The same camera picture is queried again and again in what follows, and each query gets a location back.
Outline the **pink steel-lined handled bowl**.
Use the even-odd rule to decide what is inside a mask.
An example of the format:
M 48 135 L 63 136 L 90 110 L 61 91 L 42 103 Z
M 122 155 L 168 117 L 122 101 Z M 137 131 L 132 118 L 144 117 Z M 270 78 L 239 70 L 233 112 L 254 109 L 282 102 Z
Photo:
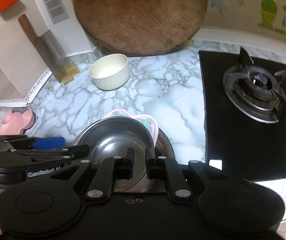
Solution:
M 134 149 L 134 170 L 131 180 L 118 180 L 115 191 L 118 192 L 158 192 L 164 190 L 164 184 L 147 178 L 145 150 L 153 148 L 156 156 L 174 158 L 174 150 L 164 134 L 159 133 L 156 120 L 150 115 L 133 115 L 124 109 L 116 109 L 105 118 L 121 118 L 106 128 L 106 138 L 100 143 L 103 147 L 101 158 L 124 157 L 127 150 Z

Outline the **stainless steel bowl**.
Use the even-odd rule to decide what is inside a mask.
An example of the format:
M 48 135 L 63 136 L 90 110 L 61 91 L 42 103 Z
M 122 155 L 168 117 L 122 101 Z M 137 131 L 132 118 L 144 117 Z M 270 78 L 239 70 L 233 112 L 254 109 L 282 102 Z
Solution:
M 146 175 L 145 150 L 154 149 L 154 142 L 148 129 L 139 121 L 119 116 L 99 120 L 87 127 L 73 142 L 90 147 L 89 159 L 93 165 L 114 156 L 125 157 L 128 148 L 135 150 L 132 183 Z

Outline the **pink bear-shaped plate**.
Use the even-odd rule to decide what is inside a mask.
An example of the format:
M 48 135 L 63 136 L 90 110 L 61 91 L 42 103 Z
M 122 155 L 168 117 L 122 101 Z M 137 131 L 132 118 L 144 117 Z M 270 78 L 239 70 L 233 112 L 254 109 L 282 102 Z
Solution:
M 34 113 L 27 110 L 24 113 L 9 110 L 3 117 L 0 135 L 22 135 L 25 130 L 34 125 Z

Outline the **cream small bowl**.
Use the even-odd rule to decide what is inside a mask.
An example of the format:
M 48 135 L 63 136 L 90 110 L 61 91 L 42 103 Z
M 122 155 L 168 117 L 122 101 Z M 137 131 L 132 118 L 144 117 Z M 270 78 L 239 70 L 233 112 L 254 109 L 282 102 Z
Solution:
M 118 89 L 130 78 L 128 58 L 123 54 L 106 55 L 90 67 L 89 76 L 101 90 Z

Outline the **black gas stove top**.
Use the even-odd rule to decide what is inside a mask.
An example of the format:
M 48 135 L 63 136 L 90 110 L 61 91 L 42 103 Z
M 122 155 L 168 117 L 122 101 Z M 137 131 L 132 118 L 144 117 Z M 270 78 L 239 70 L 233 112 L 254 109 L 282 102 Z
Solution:
M 275 124 L 255 121 L 242 113 L 224 90 L 223 75 L 238 65 L 238 55 L 199 52 L 205 101 L 205 159 L 219 160 L 224 172 L 251 181 L 286 178 L 286 116 Z M 286 64 L 251 58 L 271 73 L 286 69 Z M 281 87 L 286 94 L 286 79 Z

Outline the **gas burner with grate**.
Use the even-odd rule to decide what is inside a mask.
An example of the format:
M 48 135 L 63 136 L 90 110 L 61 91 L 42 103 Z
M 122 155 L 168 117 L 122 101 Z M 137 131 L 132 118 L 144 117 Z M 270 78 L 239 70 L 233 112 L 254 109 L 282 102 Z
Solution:
M 238 65 L 223 75 L 223 87 L 230 101 L 245 115 L 265 124 L 275 124 L 286 116 L 286 94 L 281 84 L 286 69 L 271 73 L 254 63 L 240 49 Z

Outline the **grey ventilation grille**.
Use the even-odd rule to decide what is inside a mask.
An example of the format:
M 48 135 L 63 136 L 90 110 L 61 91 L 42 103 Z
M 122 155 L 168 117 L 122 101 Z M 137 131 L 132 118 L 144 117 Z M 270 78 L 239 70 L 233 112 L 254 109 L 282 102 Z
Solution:
M 62 0 L 43 0 L 43 2 L 53 24 L 69 18 Z

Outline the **round wooden cutting board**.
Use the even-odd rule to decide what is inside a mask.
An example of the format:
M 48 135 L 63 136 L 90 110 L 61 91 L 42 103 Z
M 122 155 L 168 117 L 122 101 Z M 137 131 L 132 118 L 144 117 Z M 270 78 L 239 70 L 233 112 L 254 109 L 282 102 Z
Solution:
M 170 53 L 200 29 L 208 0 L 73 0 L 84 31 L 130 56 Z

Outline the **brown-handled cleaver knife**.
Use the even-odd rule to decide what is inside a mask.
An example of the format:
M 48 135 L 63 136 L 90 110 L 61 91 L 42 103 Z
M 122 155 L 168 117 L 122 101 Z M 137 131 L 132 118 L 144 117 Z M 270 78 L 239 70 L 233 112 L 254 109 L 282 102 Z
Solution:
M 79 69 L 73 61 L 67 58 L 54 34 L 48 30 L 38 36 L 25 14 L 18 18 L 18 22 L 55 79 L 63 85 L 73 81 L 74 76 L 79 73 Z

